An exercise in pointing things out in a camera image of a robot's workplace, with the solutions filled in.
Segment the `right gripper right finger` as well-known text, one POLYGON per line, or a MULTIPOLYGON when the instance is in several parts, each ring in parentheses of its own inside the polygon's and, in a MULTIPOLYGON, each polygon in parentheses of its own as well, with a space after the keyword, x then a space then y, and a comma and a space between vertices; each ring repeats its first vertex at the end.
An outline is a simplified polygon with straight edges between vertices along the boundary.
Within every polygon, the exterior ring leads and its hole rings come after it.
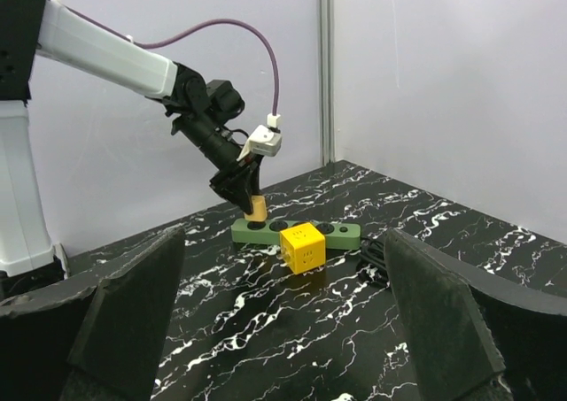
POLYGON ((564 400, 566 299, 453 258, 401 230, 389 283, 423 400, 564 400))

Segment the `yellow cube adapter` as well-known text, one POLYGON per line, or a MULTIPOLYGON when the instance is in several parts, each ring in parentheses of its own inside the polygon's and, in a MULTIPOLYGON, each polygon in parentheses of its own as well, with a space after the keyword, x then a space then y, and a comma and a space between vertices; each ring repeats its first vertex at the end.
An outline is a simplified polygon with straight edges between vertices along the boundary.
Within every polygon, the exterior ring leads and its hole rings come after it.
POLYGON ((279 233, 280 251, 294 274, 304 274, 326 264, 325 236, 310 222, 279 233))

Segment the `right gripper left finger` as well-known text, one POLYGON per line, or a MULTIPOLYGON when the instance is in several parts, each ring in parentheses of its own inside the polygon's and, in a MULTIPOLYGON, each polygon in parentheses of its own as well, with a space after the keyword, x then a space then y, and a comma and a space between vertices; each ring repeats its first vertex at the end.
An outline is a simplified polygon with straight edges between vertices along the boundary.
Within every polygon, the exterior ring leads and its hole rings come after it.
POLYGON ((171 228, 1 303, 3 400, 148 400, 184 261, 171 228))

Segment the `small yellow plug adapter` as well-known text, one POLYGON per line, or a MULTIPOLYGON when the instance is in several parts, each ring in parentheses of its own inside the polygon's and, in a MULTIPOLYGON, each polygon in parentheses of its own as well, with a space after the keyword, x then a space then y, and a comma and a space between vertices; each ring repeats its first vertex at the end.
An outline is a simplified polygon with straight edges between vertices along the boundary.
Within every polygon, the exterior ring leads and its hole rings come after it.
POLYGON ((268 218, 266 199, 263 195, 253 195, 252 212, 245 214, 245 219, 251 222, 264 222, 268 218))

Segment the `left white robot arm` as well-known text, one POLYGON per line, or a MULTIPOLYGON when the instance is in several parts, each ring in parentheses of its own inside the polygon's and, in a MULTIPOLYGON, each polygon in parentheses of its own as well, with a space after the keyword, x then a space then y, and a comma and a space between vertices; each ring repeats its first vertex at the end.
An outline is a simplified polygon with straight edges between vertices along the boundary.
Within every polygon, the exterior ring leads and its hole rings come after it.
POLYGON ((210 185, 252 213, 258 156, 244 150, 226 124, 245 103, 228 81, 152 53, 65 7, 58 0, 1 0, 1 280, 41 271, 59 280, 61 266, 47 232, 28 134, 29 80, 35 58, 51 58, 161 103, 216 167, 210 185))

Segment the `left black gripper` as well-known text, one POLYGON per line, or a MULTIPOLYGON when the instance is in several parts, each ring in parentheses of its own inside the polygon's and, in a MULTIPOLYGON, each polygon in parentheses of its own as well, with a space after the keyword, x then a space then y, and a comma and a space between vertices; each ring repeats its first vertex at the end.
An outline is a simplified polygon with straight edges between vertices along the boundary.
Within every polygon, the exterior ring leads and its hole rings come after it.
POLYGON ((217 169, 210 180, 211 189, 245 214, 252 214, 252 197, 260 194, 261 157, 247 153, 239 158, 243 147, 227 128, 205 113, 175 118, 171 134, 177 133, 187 137, 217 169))

